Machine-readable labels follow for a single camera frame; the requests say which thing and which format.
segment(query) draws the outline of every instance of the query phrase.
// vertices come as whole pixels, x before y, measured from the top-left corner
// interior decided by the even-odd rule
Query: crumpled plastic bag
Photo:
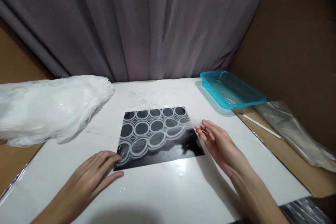
[[[113,93],[107,78],[93,75],[0,85],[0,139],[18,147],[64,143]]]

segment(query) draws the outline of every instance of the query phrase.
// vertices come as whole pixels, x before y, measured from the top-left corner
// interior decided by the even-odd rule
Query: white stick
[[[245,118],[249,119],[251,122],[257,124],[258,126],[260,126],[261,128],[263,128],[264,130],[268,131],[269,133],[271,133],[273,136],[276,136],[279,139],[283,139],[281,136],[279,136],[277,133],[273,132],[272,130],[266,128],[265,126],[262,126],[260,123],[258,123],[257,121],[253,120],[252,118],[248,117],[247,115],[244,115],[243,113],[240,113],[242,116],[244,116]]]

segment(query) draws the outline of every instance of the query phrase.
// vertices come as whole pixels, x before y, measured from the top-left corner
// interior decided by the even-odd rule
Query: gray curtain
[[[56,77],[122,82],[226,68],[259,2],[0,0],[0,15]]]

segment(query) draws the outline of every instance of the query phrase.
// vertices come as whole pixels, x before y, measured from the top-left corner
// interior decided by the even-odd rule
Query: blue plastic basket
[[[236,109],[265,103],[259,91],[227,71],[201,73],[202,85],[224,109]]]

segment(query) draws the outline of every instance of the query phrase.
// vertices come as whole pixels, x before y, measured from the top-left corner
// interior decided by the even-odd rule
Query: white table
[[[185,106],[193,119],[223,127],[278,205],[310,193],[237,116],[225,117],[195,86],[200,78],[116,83],[115,94],[71,142],[47,142],[0,202],[1,223],[29,223],[73,171],[100,150],[116,151],[125,111]],[[230,223],[241,218],[228,177],[204,156],[125,170],[74,223]]]

